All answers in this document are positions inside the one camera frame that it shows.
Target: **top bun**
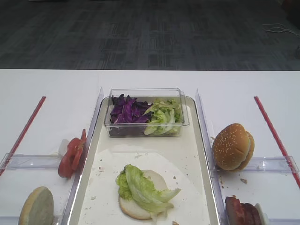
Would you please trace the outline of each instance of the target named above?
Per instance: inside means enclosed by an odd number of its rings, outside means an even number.
[[[216,164],[236,172],[245,168],[254,151],[254,139],[239,123],[225,127],[215,138],[212,151]]]

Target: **purple cabbage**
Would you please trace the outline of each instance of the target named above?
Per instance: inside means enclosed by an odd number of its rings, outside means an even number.
[[[137,98],[129,95],[124,98],[124,94],[119,97],[112,96],[114,108],[111,112],[111,123],[146,123],[151,118],[153,112],[144,115],[146,110],[153,104],[148,102],[137,102]]]

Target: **table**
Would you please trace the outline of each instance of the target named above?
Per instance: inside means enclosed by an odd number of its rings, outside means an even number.
[[[287,71],[97,71],[0,70],[0,158],[9,152],[40,98],[47,99],[17,153],[52,154],[63,138],[89,128],[100,88],[178,87],[202,97],[210,135],[230,123],[255,139],[254,157],[281,152],[253,97],[258,95],[286,150],[300,165],[300,72]]]

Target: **floor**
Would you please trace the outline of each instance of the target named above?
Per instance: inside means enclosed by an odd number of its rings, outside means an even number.
[[[300,70],[275,0],[0,0],[0,68]]]

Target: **cable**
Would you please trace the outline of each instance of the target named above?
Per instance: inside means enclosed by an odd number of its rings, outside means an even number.
[[[268,30],[263,27],[263,30],[266,32],[271,32],[271,33],[289,32],[289,33],[296,35],[296,37],[300,38],[300,34],[297,34],[294,31],[288,29],[286,26],[282,25],[281,23],[263,24],[263,26],[273,26],[273,27],[269,28]]]

